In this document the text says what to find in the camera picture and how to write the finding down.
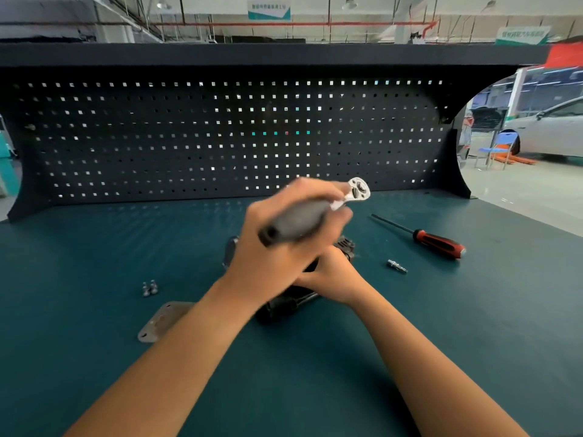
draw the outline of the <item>gray handle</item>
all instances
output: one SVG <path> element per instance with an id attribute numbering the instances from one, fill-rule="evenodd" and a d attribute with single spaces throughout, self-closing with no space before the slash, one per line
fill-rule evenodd
<path id="1" fill-rule="evenodd" d="M 328 210 L 330 202 L 324 199 L 297 203 L 263 227 L 259 231 L 259 240 L 268 247 L 305 238 L 320 228 Z"/>

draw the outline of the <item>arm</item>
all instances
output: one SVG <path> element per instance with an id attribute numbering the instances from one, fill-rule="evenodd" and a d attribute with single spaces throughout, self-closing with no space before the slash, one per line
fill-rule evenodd
<path id="1" fill-rule="evenodd" d="M 525 437 L 524 430 L 370 286 L 336 248 L 296 284 L 351 307 L 366 325 L 424 437 Z"/>
<path id="2" fill-rule="evenodd" d="M 316 234 L 265 248 L 259 229 L 295 202 L 342 199 L 348 183 L 300 178 L 253 203 L 229 270 L 138 359 L 65 434 L 66 437 L 170 437 L 178 434 L 223 355 L 255 311 L 290 286 L 352 217 L 330 212 Z"/>

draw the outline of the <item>screwdriver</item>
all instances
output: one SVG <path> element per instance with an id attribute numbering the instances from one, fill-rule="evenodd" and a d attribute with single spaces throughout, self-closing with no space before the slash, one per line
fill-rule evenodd
<path id="1" fill-rule="evenodd" d="M 427 233 L 425 230 L 417 229 L 415 231 L 403 227 L 396 222 L 389 221 L 388 219 L 381 218 L 376 214 L 371 214 L 373 218 L 380 221 L 386 222 L 387 224 L 394 225 L 401 230 L 408 231 L 413 235 L 413 240 L 415 242 L 422 243 L 423 245 L 429 247 L 437 253 L 440 253 L 450 259 L 461 259 L 466 254 L 466 248 L 458 242 L 452 241 L 448 238 L 442 238 L 441 236 L 435 236 L 431 233 Z"/>

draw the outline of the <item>person's left hand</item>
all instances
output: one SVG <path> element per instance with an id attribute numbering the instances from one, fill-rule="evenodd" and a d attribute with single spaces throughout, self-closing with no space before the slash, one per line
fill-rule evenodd
<path id="1" fill-rule="evenodd" d="M 222 291 L 230 292 L 258 309 L 292 285 L 298 275 L 338 239 L 352 218 L 351 209 L 343 206 L 335 212 L 330 210 L 318 231 L 298 242 L 266 248 L 259 240 L 259 230 L 297 202 L 312 198 L 341 200 L 349 191 L 347 182 L 299 178 L 271 198 L 251 204 L 245 214 L 233 260 L 217 282 Z"/>

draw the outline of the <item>workbench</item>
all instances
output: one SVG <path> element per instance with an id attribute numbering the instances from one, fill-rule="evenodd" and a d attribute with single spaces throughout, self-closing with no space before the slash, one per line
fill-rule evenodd
<path id="1" fill-rule="evenodd" d="M 136 335 L 162 303 L 197 301 L 222 275 L 252 200 L 57 206 L 1 223 L 0 435 L 61 435 L 148 348 Z M 439 190 L 352 208 L 345 235 L 365 279 L 532 436 L 583 432 L 582 238 Z M 372 212 L 468 254 L 435 256 Z M 144 299 L 150 279 L 160 293 Z M 248 323 L 180 435 L 418 432 L 355 314 L 317 299 Z"/>

